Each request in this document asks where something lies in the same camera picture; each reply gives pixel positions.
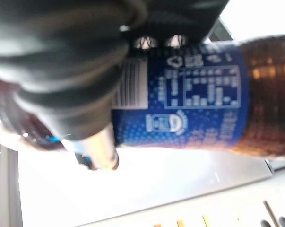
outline brown liquid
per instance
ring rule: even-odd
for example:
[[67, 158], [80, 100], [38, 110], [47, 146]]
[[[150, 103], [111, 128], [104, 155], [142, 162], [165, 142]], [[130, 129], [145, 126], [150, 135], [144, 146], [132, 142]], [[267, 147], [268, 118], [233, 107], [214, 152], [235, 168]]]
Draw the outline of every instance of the brown liquid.
[[[16, 89], [17, 85], [0, 81], [0, 129], [19, 135], [22, 143], [38, 150], [62, 149], [60, 141], [35, 115], [25, 112], [15, 103], [13, 93]], [[4, 143], [9, 144], [10, 139], [4, 138]]]
[[250, 109], [234, 152], [285, 156], [285, 36], [240, 46], [249, 69]]

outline recycling symbol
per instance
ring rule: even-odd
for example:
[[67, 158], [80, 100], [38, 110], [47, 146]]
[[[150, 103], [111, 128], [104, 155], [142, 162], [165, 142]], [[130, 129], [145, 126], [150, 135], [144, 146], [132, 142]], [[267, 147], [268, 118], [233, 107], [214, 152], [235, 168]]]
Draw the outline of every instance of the recycling symbol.
[[183, 65], [183, 59], [180, 56], [173, 56], [168, 58], [166, 63], [174, 68], [179, 68]]

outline plastic bottle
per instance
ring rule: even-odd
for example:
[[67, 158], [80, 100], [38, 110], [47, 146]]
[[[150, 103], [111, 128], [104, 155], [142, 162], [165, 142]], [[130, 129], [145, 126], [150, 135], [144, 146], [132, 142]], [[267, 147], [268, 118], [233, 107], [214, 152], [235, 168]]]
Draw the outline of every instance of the plastic bottle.
[[[285, 156], [285, 36], [132, 50], [122, 67], [116, 146]], [[16, 105], [15, 89], [0, 81], [0, 125], [38, 149], [61, 148]]]

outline blue label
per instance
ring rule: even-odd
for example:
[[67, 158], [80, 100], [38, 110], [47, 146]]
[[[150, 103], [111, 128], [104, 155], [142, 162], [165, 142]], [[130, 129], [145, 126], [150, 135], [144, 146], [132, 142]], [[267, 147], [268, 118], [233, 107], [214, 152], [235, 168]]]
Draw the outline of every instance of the blue label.
[[114, 100], [117, 145], [233, 146], [244, 131], [249, 81], [237, 46], [152, 50], [123, 63]]

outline barcode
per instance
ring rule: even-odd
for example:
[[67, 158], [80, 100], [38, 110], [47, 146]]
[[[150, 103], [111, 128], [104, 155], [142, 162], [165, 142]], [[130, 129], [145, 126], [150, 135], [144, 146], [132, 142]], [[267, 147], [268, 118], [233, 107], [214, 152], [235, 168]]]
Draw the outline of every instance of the barcode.
[[147, 58], [122, 63], [122, 80], [113, 99], [113, 109], [147, 109]]

